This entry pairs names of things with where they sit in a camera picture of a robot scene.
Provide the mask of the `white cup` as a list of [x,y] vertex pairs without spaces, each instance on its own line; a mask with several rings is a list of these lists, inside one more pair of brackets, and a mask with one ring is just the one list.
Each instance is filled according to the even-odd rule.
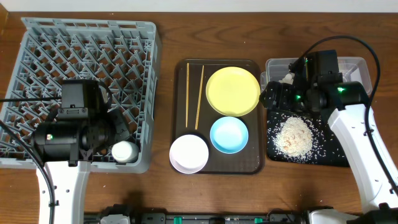
[[112,156],[118,163],[129,163],[137,161],[139,148],[129,141],[121,141],[112,146]]

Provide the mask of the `light blue bowl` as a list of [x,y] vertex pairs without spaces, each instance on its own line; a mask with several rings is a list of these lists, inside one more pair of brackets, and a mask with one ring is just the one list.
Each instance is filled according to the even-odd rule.
[[246,125],[238,118],[225,116],[217,119],[210,129],[212,145],[224,154],[242,151],[249,140]]

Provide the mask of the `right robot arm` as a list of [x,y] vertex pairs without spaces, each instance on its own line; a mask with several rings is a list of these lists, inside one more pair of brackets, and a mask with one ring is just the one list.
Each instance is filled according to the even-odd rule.
[[319,112],[336,136],[353,171],[362,215],[332,208],[307,213],[308,223],[397,223],[397,168],[377,129],[370,98],[359,82],[310,88],[269,82],[260,95],[269,110]]

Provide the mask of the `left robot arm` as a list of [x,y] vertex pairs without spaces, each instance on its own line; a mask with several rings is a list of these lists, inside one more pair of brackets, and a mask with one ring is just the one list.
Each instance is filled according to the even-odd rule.
[[33,133],[44,165],[37,169],[40,223],[83,223],[91,159],[109,150],[117,164],[135,161],[138,149],[128,142],[129,125],[119,110],[89,117],[84,110],[53,110]]

